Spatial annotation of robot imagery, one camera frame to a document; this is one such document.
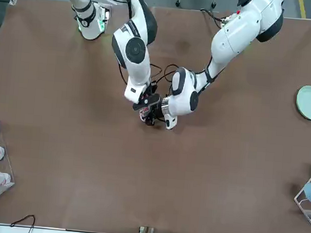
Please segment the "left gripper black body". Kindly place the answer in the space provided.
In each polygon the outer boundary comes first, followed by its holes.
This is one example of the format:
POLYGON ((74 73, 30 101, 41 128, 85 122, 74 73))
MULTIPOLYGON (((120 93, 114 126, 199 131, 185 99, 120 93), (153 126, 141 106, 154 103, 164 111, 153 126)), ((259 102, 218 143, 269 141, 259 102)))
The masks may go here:
POLYGON ((163 118, 162 113, 162 101, 160 100, 158 103, 151 106, 151 114, 154 119, 163 118))

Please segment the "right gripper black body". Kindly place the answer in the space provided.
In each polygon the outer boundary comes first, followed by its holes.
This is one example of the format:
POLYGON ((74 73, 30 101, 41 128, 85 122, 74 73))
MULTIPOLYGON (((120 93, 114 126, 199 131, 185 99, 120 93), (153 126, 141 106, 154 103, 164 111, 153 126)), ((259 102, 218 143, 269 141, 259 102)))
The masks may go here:
POLYGON ((155 104, 158 104, 160 101, 161 96, 157 93, 152 95, 147 95, 139 100, 138 103, 133 103, 132 108, 133 110, 141 110, 142 108, 149 108, 155 104))

